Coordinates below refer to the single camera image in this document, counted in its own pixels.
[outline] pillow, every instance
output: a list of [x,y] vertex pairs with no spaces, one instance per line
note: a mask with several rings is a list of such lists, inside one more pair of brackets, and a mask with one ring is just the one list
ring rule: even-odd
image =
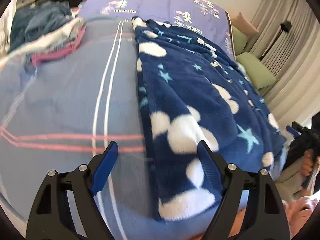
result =
[[232,37],[233,37],[233,46],[235,47],[236,56],[241,54],[245,45],[247,44],[247,36],[239,31],[236,27],[231,25]]
[[259,33],[259,31],[246,18],[243,17],[241,12],[231,19],[231,24],[247,35],[247,37]]
[[267,87],[276,81],[276,78],[266,66],[254,55],[245,52],[236,56],[236,60],[244,66],[247,75],[250,77],[250,80],[256,89]]

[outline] black lamp pole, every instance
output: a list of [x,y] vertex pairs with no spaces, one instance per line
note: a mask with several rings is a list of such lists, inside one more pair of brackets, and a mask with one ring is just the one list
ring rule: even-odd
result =
[[278,35],[276,36],[276,38],[274,39],[273,43],[271,44],[271,46],[267,49],[267,51],[265,53],[263,53],[263,55],[259,58],[259,60],[263,60],[263,58],[267,55],[267,53],[271,50],[272,46],[276,43],[276,41],[279,39],[281,33],[283,31],[285,31],[286,33],[289,33],[289,31],[291,30],[292,24],[290,21],[285,21],[283,23],[280,24],[280,31],[278,33]]

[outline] green cushion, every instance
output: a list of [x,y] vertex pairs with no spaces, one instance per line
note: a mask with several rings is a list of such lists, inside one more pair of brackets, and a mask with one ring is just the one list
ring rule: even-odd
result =
[[276,78],[271,72],[258,60],[254,55],[250,53],[242,53],[236,56],[236,60],[242,64],[250,77],[252,84],[255,88],[260,89],[272,85]]
[[241,54],[245,45],[247,44],[248,38],[247,36],[239,31],[236,27],[231,25],[232,28],[232,36],[233,36],[233,45],[235,46],[236,56]]

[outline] metal screw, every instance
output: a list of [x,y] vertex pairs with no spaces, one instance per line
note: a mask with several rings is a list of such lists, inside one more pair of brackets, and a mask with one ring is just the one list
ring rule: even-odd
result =
[[262,169],[262,170],[260,171],[260,173],[261,173],[262,175],[268,175],[268,171],[267,171],[266,169]]
[[79,166],[79,171],[86,171],[86,170],[87,170],[87,168],[88,168],[88,166],[87,166],[87,165],[82,164],[82,165],[80,165],[80,166]]
[[228,164],[228,169],[231,170],[231,171],[234,171],[234,170],[237,169],[237,166],[235,164],[233,164],[233,163],[230,163],[230,164]]
[[51,170],[51,171],[48,172],[48,175],[50,177],[52,177],[52,176],[56,175],[56,171],[55,170]]

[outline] star pattern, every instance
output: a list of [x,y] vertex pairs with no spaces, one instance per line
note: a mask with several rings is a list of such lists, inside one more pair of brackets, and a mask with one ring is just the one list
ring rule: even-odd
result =
[[196,70],[201,70],[202,71],[202,67],[198,66],[197,64],[192,65]]
[[186,49],[186,50],[189,51],[189,52],[192,52],[192,53],[196,54],[194,51],[192,51],[192,50],[190,50],[190,49]]
[[178,37],[180,37],[180,38],[183,38],[183,39],[188,40],[188,43],[190,43],[190,42],[191,42],[191,40],[192,40],[192,38],[187,37],[187,36],[180,36],[180,35],[177,35],[177,36],[178,36]]
[[140,102],[140,109],[148,104],[148,98],[144,97]]
[[145,92],[146,93],[146,88],[145,87],[139,87],[140,92]]
[[252,135],[251,128],[244,130],[240,125],[237,124],[238,129],[241,131],[237,136],[247,140],[248,148],[247,154],[249,154],[253,148],[253,144],[259,145],[259,141]]
[[172,81],[173,79],[169,76],[169,73],[163,73],[161,70],[159,71],[159,76],[162,77],[166,82],[168,80]]

